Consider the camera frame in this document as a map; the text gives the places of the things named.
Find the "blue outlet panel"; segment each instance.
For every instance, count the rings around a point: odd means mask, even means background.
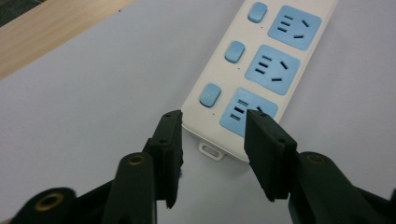
[[[245,78],[264,88],[284,95],[288,92],[300,60],[267,45],[260,46],[248,68]]]
[[[220,125],[244,138],[248,109],[259,110],[274,118],[277,105],[251,91],[239,88],[221,116]]]
[[[320,24],[320,17],[294,7],[283,6],[268,35],[297,49],[307,50]]]

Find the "white power strip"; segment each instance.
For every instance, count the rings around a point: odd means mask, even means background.
[[[182,106],[214,160],[248,161],[246,111],[280,121],[337,0],[246,0]]]

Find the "plug slot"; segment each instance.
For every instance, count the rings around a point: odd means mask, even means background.
[[[282,65],[282,67],[284,68],[284,69],[286,69],[286,70],[288,70],[289,68],[288,68],[288,66],[282,61],[282,62],[280,62],[280,64]]]
[[[286,29],[284,29],[284,28],[282,28],[282,27],[277,27],[277,29],[280,30],[280,31],[282,31],[282,32],[285,32],[285,33],[288,31],[288,30],[286,30]]]
[[[270,58],[270,57],[267,57],[267,56],[265,56],[265,55],[262,55],[262,57],[263,57],[264,59],[270,61],[270,62],[272,61],[272,58]]]
[[[263,67],[268,67],[268,64],[265,64],[265,63],[259,63],[259,65],[261,65]]]
[[[241,120],[241,118],[239,118],[238,116],[231,114],[230,116],[232,119],[236,119],[237,121]]]
[[[285,15],[284,17],[285,17],[286,19],[289,19],[289,20],[291,20],[291,21],[292,21],[292,20],[294,20],[294,18],[293,18],[293,17],[291,17],[291,16],[288,16],[288,15]]]
[[[255,70],[256,72],[258,72],[258,73],[261,73],[261,74],[265,74],[265,72],[264,71],[262,71],[262,70],[260,70],[260,69],[258,69],[258,68],[256,68],[256,70]]]
[[[244,106],[248,106],[248,103],[246,103],[243,100],[238,100],[238,104],[244,105]]]
[[[303,22],[303,24],[304,24],[307,28],[309,27],[308,22],[306,22],[305,20],[302,20],[302,22]]]
[[[281,23],[286,25],[286,26],[290,26],[290,23],[288,23],[288,22],[282,21]]]
[[[245,113],[245,111],[243,109],[239,108],[239,107],[235,107],[234,110],[238,111],[241,114]]]

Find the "blue button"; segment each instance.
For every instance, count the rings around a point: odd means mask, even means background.
[[[245,45],[239,41],[234,41],[225,53],[225,59],[230,63],[237,63],[245,51]]]
[[[264,17],[265,12],[267,12],[267,5],[265,5],[264,3],[257,2],[251,8],[250,12],[248,13],[247,18],[250,21],[259,23],[262,21],[262,18]]]
[[[212,107],[219,98],[220,87],[215,84],[207,84],[201,93],[200,102],[206,107]]]

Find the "brass screw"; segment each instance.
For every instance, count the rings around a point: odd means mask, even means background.
[[[306,157],[310,162],[316,164],[316,165],[322,165],[324,164],[324,159],[320,156],[317,155],[308,155]]]
[[[63,201],[64,201],[64,196],[62,195],[62,193],[58,193],[58,192],[51,193],[40,199],[35,204],[35,210],[38,212],[49,211],[50,209],[58,206]]]
[[[132,156],[130,159],[129,159],[129,164],[131,164],[131,165],[140,165],[140,164],[142,164],[142,163],[144,163],[145,162],[145,158],[143,157],[143,156]]]

